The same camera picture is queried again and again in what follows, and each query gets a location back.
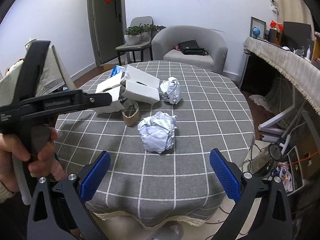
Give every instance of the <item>gray armchair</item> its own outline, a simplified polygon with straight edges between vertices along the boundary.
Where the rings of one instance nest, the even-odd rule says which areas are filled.
[[[209,56],[184,55],[174,49],[180,42],[195,39]],[[160,31],[152,41],[154,60],[191,64],[222,74],[228,48],[224,39],[215,31],[195,26],[172,26]]]

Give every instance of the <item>white cardboard box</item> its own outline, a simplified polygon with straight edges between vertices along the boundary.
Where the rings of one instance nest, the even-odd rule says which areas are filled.
[[[120,85],[120,82],[122,79],[122,74],[123,73],[119,73],[117,75],[114,75],[113,77],[108,78],[107,80],[98,84],[97,89],[96,89],[96,93],[104,93],[105,92],[104,90],[106,90],[106,89],[118,87]]]
[[[145,102],[154,104],[159,102],[159,90],[153,87],[147,87],[145,85],[132,82],[130,80],[125,81],[125,91],[122,94],[123,97],[129,98],[139,102]]]
[[[142,83],[148,87],[159,88],[160,79],[130,65],[126,66],[125,80]]]
[[[160,79],[145,73],[130,65],[126,66],[125,73],[119,73],[98,84],[96,93],[110,93],[112,103],[110,106],[94,108],[98,113],[112,113],[123,110],[120,95],[139,102],[154,104],[160,100],[159,97]]]
[[[97,114],[112,113],[112,112],[118,112],[120,110],[123,110],[124,107],[121,104],[121,101],[119,100],[120,89],[121,89],[121,86],[118,86],[116,88],[112,88],[105,92],[105,93],[109,93],[112,96],[112,103],[110,106],[96,107],[96,108],[93,108],[93,110]]]

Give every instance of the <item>green plant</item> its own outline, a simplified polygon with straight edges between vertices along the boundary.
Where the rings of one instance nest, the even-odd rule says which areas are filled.
[[[142,26],[132,26],[132,27],[128,27],[126,30],[127,35],[139,35],[141,33],[143,33]]]
[[[166,27],[165,26],[156,26],[156,28],[157,28],[157,31],[159,32],[159,31],[165,29]]]
[[[157,31],[157,26],[155,26],[154,24],[150,24],[149,31],[150,32],[156,32]]]
[[[141,26],[143,32],[150,32],[150,24],[145,24]]]

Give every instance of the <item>white wall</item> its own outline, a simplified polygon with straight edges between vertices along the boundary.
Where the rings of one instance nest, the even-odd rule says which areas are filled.
[[[16,0],[0,24],[2,73],[25,56],[30,37],[52,41],[71,76],[95,66],[87,0]]]
[[[276,15],[270,0],[125,0],[127,25],[135,17],[151,16],[155,25],[194,25],[219,30],[228,45],[225,75],[241,77],[243,42],[250,33],[251,16],[267,22]]]

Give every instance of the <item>gray chair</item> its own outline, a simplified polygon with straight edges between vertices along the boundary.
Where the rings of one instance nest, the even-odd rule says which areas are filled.
[[[196,40],[208,56],[184,55],[174,49],[180,42]],[[224,39],[215,31],[195,26],[172,26],[160,31],[152,40],[154,60],[191,64],[222,74],[228,48]]]
[[[151,16],[145,16],[145,17],[136,17],[131,21],[130,26],[139,26],[139,25],[145,25],[145,24],[153,24],[153,19]],[[137,45],[121,45],[119,47],[116,47],[116,52],[118,54],[118,60],[119,60],[119,65],[121,66],[121,59],[120,59],[120,53],[121,52],[132,52],[133,54],[133,61],[136,62],[136,56],[134,54],[135,51],[141,51],[141,61],[143,61],[143,51],[145,49],[150,50],[150,58],[151,60],[153,60],[152,57],[152,48],[151,48],[151,40],[152,38],[150,38],[149,41],[143,41],[140,42]]]

